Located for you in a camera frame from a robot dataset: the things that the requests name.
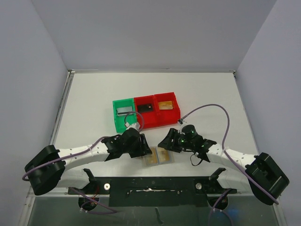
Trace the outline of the gold card page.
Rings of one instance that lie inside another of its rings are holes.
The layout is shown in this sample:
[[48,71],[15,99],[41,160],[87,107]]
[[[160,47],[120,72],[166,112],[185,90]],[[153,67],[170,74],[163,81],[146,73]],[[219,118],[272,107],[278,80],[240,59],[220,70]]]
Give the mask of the gold card page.
[[145,163],[147,166],[153,166],[158,164],[157,155],[155,153],[145,156]]

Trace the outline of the beige leather card holder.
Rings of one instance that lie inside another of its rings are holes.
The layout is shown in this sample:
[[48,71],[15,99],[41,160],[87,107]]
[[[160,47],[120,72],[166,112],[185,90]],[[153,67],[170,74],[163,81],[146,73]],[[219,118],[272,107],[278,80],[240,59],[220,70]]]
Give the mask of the beige leather card holder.
[[150,147],[150,150],[151,154],[142,157],[144,166],[151,167],[174,162],[173,154],[170,151],[157,146]]

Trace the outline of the gold VIP card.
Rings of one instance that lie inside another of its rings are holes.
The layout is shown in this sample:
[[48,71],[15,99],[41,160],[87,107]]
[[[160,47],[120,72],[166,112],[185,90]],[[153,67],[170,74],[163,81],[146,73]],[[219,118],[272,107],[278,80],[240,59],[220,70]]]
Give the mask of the gold VIP card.
[[168,164],[173,162],[172,153],[164,148],[157,148],[157,156],[159,164]]

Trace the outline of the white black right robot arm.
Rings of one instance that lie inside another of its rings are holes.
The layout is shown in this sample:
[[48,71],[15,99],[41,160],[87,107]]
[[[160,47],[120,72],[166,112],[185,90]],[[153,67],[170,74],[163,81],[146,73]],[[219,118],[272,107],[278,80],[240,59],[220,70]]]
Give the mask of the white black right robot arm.
[[177,153],[191,152],[203,161],[220,164],[222,168],[210,176],[219,187],[253,193],[267,205],[276,204],[290,183],[267,153],[254,155],[224,149],[221,144],[199,135],[193,125],[182,130],[171,128],[158,146]]

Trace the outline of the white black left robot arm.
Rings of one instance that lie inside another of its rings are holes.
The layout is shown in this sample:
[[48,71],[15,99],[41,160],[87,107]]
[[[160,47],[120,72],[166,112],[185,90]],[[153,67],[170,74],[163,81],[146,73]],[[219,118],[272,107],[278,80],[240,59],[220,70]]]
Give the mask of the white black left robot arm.
[[30,182],[35,195],[46,194],[56,187],[82,189],[91,183],[92,174],[87,169],[76,172],[74,168],[118,159],[123,154],[136,158],[151,153],[145,135],[134,128],[76,148],[57,149],[48,145],[25,166],[22,180]]

